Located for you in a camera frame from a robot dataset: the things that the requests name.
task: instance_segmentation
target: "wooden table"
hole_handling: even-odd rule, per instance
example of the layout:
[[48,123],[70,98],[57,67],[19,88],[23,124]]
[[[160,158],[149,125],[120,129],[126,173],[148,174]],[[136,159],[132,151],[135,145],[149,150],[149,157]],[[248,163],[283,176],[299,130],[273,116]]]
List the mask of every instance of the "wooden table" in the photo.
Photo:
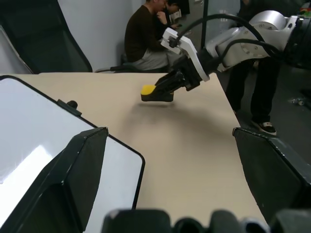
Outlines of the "wooden table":
[[239,123],[217,76],[173,103],[144,103],[140,90],[162,74],[16,75],[51,98],[75,100],[82,116],[139,151],[146,160],[138,208],[165,209],[207,225],[215,209],[262,214],[246,183],[232,130]]

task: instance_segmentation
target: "standing person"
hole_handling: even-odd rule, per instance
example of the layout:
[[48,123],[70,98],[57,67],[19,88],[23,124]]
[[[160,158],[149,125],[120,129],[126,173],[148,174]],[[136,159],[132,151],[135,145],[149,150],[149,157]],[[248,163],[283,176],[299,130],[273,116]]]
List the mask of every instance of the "standing person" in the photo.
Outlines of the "standing person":
[[170,15],[179,11],[179,5],[176,0],[168,0],[165,2],[163,13],[165,14],[167,24],[163,24],[158,15],[154,16],[155,37],[157,40],[162,39],[165,30],[170,27],[174,30],[178,29],[177,24],[173,24],[170,19]]
[[[260,12],[275,10],[290,17],[299,11],[301,6],[299,1],[303,0],[281,0],[281,2],[280,0],[242,0],[238,16],[250,21]],[[231,71],[226,96],[235,112],[241,108],[245,79],[253,64],[252,60],[243,61],[234,66]],[[278,61],[270,57],[259,59],[257,81],[251,101],[252,124],[261,132],[272,135],[276,135],[276,129],[270,122],[270,112],[279,71]]]
[[153,23],[157,15],[163,24],[167,24],[162,12],[165,0],[147,0],[130,18],[125,32],[125,53],[131,65],[140,70],[153,70],[172,66],[180,55],[161,45],[156,39]]

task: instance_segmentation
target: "black cable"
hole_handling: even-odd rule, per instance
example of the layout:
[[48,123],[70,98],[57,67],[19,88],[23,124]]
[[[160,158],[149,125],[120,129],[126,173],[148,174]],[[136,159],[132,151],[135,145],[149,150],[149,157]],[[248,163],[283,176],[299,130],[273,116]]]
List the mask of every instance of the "black cable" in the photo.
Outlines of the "black cable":
[[[221,18],[226,18],[226,19],[230,19],[235,22],[238,22],[239,24],[247,28],[257,38],[258,41],[264,42],[264,39],[262,38],[260,33],[251,24],[249,24],[249,22],[247,22],[245,19],[238,17],[238,16],[229,15],[229,14],[215,14],[215,15],[207,16],[207,17],[194,21],[186,29],[184,29],[182,32],[178,34],[178,37],[170,43],[170,46],[172,48],[175,48],[178,45],[178,42],[180,41],[181,37],[184,36],[189,30],[191,30],[195,26],[203,22],[207,22],[213,19],[221,19]],[[265,49],[264,47],[264,50],[267,52],[269,56],[273,56],[273,53],[269,49]]]
[[278,50],[275,46],[270,45],[266,42],[262,42],[262,41],[258,41],[258,40],[251,40],[251,39],[238,39],[238,40],[234,40],[231,41],[226,49],[224,50],[223,54],[218,58],[220,61],[222,61],[225,56],[227,55],[229,49],[231,46],[233,46],[234,44],[238,44],[238,43],[246,43],[246,44],[254,44],[254,45],[259,45],[262,46],[264,49],[268,49],[271,51],[270,57],[275,58],[277,60],[282,60],[283,56],[282,56],[282,52],[280,50]]

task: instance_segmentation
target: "white wall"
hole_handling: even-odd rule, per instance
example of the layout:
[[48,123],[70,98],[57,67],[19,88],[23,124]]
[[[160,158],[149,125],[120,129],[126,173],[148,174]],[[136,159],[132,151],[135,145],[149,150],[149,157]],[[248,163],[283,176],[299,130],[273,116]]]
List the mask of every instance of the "white wall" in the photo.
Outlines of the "white wall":
[[[116,66],[128,19],[145,0],[58,0],[68,27],[93,70]],[[0,73],[27,72],[0,36]]]

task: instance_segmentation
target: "yellow sponge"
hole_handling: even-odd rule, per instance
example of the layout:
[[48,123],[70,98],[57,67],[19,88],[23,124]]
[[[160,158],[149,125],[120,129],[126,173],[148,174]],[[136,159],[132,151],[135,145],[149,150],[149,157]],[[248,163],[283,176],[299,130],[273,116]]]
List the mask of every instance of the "yellow sponge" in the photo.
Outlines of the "yellow sponge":
[[155,88],[155,85],[144,85],[140,94],[143,96],[150,95],[155,90]]

